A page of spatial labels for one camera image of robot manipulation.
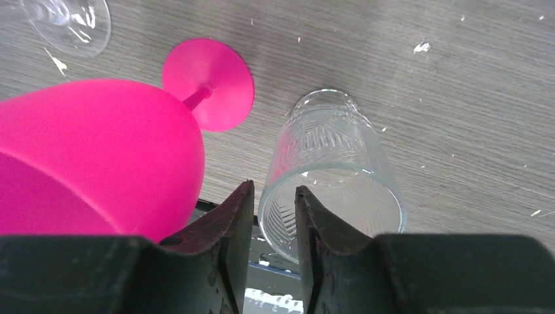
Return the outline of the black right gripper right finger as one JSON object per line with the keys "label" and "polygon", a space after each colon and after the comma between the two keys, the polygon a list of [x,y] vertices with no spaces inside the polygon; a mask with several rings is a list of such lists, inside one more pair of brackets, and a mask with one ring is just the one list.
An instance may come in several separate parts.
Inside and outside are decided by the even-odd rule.
{"label": "black right gripper right finger", "polygon": [[553,313],[554,257],[507,234],[369,237],[295,195],[306,313]]}

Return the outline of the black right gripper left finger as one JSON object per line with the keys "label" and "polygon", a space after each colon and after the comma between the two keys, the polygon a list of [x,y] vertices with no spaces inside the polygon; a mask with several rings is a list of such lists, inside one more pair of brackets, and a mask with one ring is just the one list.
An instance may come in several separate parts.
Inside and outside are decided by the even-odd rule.
{"label": "black right gripper left finger", "polygon": [[136,236],[3,236],[2,313],[241,313],[255,187],[159,243]]}

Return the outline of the clear ribbed wine glass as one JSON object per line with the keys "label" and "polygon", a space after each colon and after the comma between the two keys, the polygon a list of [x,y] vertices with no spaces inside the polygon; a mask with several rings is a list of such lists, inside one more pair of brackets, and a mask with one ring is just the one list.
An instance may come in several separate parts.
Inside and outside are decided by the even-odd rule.
{"label": "clear ribbed wine glass", "polygon": [[406,228],[406,207],[378,133],[343,91],[305,95],[277,137],[259,201],[259,226],[271,248],[293,263],[298,262],[299,186],[367,236]]}

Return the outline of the pink plastic wine glass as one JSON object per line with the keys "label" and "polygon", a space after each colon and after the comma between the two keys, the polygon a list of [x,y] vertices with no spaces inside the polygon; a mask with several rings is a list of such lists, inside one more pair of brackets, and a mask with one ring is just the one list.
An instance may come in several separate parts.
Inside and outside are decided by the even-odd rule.
{"label": "pink plastic wine glass", "polygon": [[2,235],[139,235],[184,228],[205,172],[203,132],[255,98],[243,58],[213,39],[176,46],[162,86],[78,80],[1,102]]}

